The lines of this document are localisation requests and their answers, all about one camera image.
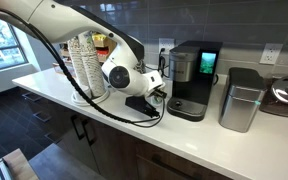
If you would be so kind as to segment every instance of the coffee maker display screen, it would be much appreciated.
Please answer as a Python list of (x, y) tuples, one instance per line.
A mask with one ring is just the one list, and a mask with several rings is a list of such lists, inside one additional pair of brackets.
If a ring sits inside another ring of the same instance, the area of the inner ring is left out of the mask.
[(200, 73), (213, 74), (216, 54), (203, 52), (201, 57)]

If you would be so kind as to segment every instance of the white robotic arm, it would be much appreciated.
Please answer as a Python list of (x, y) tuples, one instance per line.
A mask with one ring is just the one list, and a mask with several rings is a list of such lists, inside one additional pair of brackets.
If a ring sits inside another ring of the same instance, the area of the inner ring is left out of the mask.
[[(149, 96), (163, 84), (157, 71), (140, 74), (133, 69), (144, 58), (144, 47), (140, 42), (78, 6), (67, 7), (53, 0), (0, 0), (0, 9), (34, 25), (52, 43), (67, 41), (90, 30), (114, 40), (117, 47), (103, 64), (102, 71), (105, 80), (119, 91)], [(0, 19), (33, 35), (22, 23), (5, 13), (0, 12)]]

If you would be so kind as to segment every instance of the white countertop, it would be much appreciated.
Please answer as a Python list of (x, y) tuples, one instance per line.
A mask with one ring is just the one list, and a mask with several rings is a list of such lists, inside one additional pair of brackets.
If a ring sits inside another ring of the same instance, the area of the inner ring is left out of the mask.
[[(230, 178), (288, 179), (288, 118), (259, 111), (247, 133), (223, 128), (218, 123), (223, 79), (213, 88), (203, 121), (183, 120), (165, 110), (161, 123), (148, 129), (109, 119), (92, 107), (74, 105), (71, 102), (73, 87), (64, 75), (56, 74), (54, 69), (24, 76), (13, 82)], [(147, 119), (147, 116), (124, 105), (125, 94), (111, 92), (110, 97), (99, 104), (102, 108), (131, 120)]]

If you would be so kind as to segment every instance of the electrical outlet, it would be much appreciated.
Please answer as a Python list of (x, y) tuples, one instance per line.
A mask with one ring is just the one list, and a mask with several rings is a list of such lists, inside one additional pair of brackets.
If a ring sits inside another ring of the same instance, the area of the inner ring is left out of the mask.
[(263, 55), (261, 58), (261, 64), (275, 64), (282, 50), (283, 44), (271, 44), (267, 43), (265, 45), (265, 49), (263, 51)]
[(162, 54), (168, 55), (170, 50), (174, 48), (174, 39), (160, 38), (158, 52), (160, 52), (162, 48), (165, 48), (165, 51), (162, 52)]

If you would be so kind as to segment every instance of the coffee maker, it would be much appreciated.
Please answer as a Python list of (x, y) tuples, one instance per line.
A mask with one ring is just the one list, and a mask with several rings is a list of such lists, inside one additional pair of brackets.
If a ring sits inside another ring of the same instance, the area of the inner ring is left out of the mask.
[(170, 114), (195, 122), (204, 119), (222, 44), (186, 41), (170, 50)]

